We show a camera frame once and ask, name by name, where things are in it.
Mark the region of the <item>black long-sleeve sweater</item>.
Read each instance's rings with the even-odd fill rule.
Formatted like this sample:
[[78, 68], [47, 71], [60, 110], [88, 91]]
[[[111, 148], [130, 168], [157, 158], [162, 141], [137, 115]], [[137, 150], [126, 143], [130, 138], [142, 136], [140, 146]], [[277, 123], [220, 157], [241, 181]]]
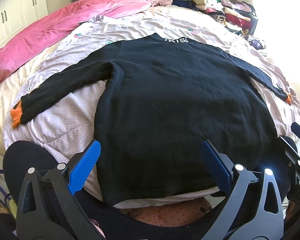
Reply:
[[218, 47], [152, 34], [108, 44], [50, 76], [11, 109], [13, 127], [102, 80], [96, 169], [102, 198], [111, 206], [214, 187], [199, 152], [205, 139], [233, 161], [257, 166], [277, 130], [253, 81], [285, 106], [291, 103], [262, 70]]

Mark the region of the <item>white bag of clothes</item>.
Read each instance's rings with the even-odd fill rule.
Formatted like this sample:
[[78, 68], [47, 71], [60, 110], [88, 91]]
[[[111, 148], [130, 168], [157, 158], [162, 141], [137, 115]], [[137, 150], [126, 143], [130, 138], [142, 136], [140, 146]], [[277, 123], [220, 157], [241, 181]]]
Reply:
[[248, 43], [254, 47], [256, 50], [264, 50], [266, 49], [266, 44], [264, 40], [258, 39], [252, 35], [247, 35], [245, 39], [248, 41]]

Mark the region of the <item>pile of folded clothes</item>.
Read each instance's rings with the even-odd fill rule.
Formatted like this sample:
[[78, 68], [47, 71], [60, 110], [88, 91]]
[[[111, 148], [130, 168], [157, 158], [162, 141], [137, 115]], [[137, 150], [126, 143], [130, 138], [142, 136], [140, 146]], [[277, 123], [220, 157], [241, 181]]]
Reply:
[[192, 0], [196, 10], [207, 14], [229, 31], [252, 35], [258, 19], [253, 5], [240, 0]]

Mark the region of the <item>lilac strawberry bed cover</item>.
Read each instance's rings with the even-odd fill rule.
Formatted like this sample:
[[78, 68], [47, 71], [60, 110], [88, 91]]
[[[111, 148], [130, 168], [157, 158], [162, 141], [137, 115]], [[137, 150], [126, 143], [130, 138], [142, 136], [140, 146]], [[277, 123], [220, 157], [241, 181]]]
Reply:
[[208, 16], [165, 7], [73, 30], [21, 87], [4, 143], [32, 142], [66, 163], [98, 140], [85, 189], [136, 209], [218, 191], [202, 140], [254, 168], [276, 137], [297, 141], [294, 122], [300, 100], [279, 67]]

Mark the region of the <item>cream bed sheet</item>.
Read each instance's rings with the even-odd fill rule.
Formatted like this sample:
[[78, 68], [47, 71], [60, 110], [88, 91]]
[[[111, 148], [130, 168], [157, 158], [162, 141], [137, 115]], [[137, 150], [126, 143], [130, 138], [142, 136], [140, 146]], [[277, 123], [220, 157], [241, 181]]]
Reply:
[[55, 51], [58, 45], [59, 43], [55, 43], [44, 49], [43, 52], [21, 66], [15, 73], [0, 83], [0, 155], [4, 155], [5, 152], [3, 139], [4, 121], [12, 107], [13, 100], [19, 93], [21, 86], [32, 74], [38, 71], [39, 65]]

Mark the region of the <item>dark navy garment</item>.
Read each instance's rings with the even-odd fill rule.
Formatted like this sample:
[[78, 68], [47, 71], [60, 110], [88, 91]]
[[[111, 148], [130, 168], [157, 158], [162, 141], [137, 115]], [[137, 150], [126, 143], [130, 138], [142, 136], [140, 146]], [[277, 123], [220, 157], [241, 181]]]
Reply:
[[194, 11], [198, 11], [199, 9], [196, 7], [196, 4], [194, 1], [182, 1], [182, 0], [173, 0], [172, 5], [182, 7], [182, 8], [187, 8], [191, 9]]

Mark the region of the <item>pink quilt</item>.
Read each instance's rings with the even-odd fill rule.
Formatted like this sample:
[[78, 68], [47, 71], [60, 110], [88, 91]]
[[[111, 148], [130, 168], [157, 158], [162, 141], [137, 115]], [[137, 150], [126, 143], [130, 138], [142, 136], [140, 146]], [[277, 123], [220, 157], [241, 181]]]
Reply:
[[0, 83], [94, 16], [121, 18], [149, 9], [148, 0], [78, 0], [33, 22], [0, 48]]

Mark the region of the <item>cream wardrobe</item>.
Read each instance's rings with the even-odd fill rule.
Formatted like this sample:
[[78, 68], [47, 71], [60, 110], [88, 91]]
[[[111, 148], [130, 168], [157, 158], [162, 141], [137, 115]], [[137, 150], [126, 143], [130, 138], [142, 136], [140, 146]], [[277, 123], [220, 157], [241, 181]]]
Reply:
[[21, 30], [46, 15], [46, 0], [0, 0], [0, 48]]

